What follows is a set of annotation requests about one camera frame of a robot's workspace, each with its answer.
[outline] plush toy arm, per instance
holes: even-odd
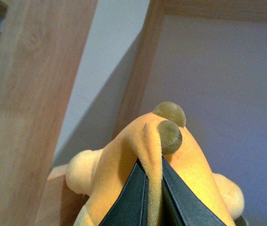
[[[91,195],[93,178],[102,151],[86,150],[72,158],[65,175],[66,184],[71,190],[77,194]]]
[[[240,187],[221,174],[213,173],[213,175],[231,217],[237,219],[244,209],[244,196]]]

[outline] stuffed toy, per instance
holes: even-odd
[[[185,125],[181,107],[163,102],[105,148],[77,154],[65,179],[89,199],[74,225],[235,226],[241,189],[212,173]]]

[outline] wooden board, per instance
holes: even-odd
[[[151,0],[138,53],[121,103],[113,137],[138,116],[164,20],[161,0]]]
[[[15,0],[0,37],[0,226],[34,225],[97,1]]]
[[[267,0],[163,0],[168,15],[267,23]]]
[[[55,167],[48,176],[35,226],[72,226],[88,196],[71,191],[65,182],[67,165]]]

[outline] plush toy ear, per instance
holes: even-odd
[[[175,153],[182,144],[182,135],[179,127],[172,121],[161,121],[157,127],[160,134],[162,154]]]
[[[186,115],[182,108],[175,103],[162,102],[155,107],[153,114],[168,119],[180,127],[184,127],[186,125]]]

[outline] white wall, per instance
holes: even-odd
[[[267,24],[167,16],[140,114],[181,105],[214,172],[267,225]]]
[[[149,0],[99,0],[53,166],[111,139]]]

